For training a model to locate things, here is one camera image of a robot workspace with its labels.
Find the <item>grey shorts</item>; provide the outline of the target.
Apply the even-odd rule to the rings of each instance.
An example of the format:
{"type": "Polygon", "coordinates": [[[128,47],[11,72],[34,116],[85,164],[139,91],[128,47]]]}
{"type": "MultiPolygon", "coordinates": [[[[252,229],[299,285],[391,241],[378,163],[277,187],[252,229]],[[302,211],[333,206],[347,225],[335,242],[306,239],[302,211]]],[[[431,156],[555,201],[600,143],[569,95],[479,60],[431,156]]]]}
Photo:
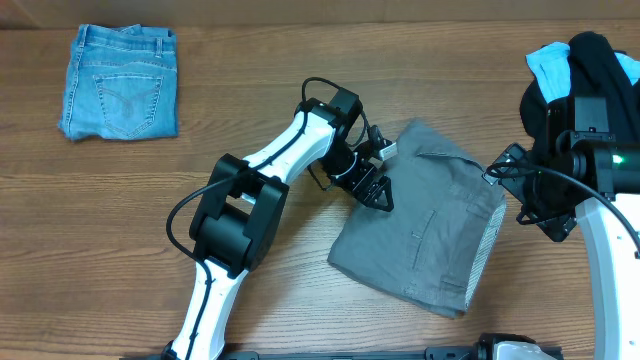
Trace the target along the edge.
{"type": "Polygon", "coordinates": [[[457,318],[468,312],[506,213],[469,153],[415,119],[386,161],[394,208],[358,205],[328,255],[351,279],[457,318]]]}

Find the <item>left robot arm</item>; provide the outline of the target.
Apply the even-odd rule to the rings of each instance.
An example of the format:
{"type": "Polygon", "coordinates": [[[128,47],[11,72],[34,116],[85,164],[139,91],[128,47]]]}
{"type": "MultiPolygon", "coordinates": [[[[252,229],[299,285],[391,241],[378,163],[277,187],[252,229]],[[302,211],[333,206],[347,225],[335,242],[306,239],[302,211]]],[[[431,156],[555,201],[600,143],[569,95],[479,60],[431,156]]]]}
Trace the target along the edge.
{"type": "Polygon", "coordinates": [[[303,97],[283,133],[243,159],[221,157],[208,184],[180,202],[199,202],[189,227],[195,246],[188,255],[196,275],[182,328],[161,358],[221,356],[239,289],[271,247],[290,185],[314,162],[332,186],[362,205],[393,210],[391,181],[375,163],[396,155],[395,142],[371,125],[365,125],[359,144],[347,142],[355,121],[365,117],[358,95],[344,88],[328,103],[303,97]]]}

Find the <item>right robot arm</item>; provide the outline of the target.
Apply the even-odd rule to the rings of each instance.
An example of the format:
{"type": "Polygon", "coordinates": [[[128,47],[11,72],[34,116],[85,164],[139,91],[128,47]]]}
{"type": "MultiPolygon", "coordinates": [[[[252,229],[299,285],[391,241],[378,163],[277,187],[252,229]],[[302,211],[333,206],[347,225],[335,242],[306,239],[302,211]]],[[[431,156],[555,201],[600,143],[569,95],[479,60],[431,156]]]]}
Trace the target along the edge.
{"type": "Polygon", "coordinates": [[[639,146],[617,141],[603,97],[552,102],[545,153],[507,147],[483,175],[521,204],[517,221],[552,241],[580,229],[593,298],[597,359],[639,356],[639,146]]]}

